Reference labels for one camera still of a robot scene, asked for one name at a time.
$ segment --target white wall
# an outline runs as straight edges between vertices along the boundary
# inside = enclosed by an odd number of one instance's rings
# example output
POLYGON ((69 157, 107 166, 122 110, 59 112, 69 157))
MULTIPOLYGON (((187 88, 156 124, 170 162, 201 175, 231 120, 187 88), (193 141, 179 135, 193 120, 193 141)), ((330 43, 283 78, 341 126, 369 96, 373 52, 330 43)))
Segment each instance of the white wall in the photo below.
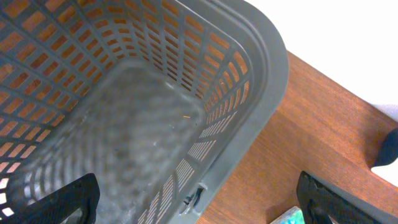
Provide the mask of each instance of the white wall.
POLYGON ((246 1, 287 50, 398 121, 398 1, 246 1))

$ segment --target wood plank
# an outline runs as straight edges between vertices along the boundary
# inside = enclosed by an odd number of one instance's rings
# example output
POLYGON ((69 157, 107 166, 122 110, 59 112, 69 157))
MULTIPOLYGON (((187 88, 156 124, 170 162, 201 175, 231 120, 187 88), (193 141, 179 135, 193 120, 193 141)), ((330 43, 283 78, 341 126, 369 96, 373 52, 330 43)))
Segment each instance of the wood plank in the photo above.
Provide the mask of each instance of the wood plank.
POLYGON ((370 171, 398 124, 289 54, 285 97, 198 223, 270 223, 309 171, 398 216, 398 188, 370 171))

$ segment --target brown wood surface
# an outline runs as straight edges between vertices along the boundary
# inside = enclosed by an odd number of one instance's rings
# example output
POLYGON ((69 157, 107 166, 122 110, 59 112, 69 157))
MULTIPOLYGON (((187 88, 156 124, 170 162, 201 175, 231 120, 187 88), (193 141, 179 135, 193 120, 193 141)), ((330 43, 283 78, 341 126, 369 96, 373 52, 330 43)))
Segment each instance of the brown wood surface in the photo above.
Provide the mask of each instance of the brown wood surface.
POLYGON ((370 171, 398 124, 289 54, 285 97, 198 223, 270 223, 309 171, 398 216, 398 188, 370 171))

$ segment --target gray plastic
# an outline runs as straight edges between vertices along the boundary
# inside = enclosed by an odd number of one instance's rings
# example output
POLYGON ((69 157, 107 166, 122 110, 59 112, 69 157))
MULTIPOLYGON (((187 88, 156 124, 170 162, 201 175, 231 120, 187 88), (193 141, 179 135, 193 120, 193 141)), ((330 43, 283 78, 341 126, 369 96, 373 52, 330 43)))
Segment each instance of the gray plastic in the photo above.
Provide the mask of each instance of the gray plastic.
POLYGON ((282 39, 243 1, 0 7, 2 220, 94 172, 97 223, 194 222, 287 84, 282 39))

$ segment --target wooden floor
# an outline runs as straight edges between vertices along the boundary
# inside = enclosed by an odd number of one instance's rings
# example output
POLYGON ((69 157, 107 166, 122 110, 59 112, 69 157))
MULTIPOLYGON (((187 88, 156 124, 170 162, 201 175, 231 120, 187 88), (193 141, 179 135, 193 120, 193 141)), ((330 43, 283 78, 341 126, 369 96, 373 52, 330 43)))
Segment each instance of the wooden floor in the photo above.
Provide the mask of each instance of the wooden floor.
POLYGON ((289 54, 285 97, 198 223, 270 223, 298 205, 302 170, 398 216, 398 188, 374 175, 398 124, 289 54))

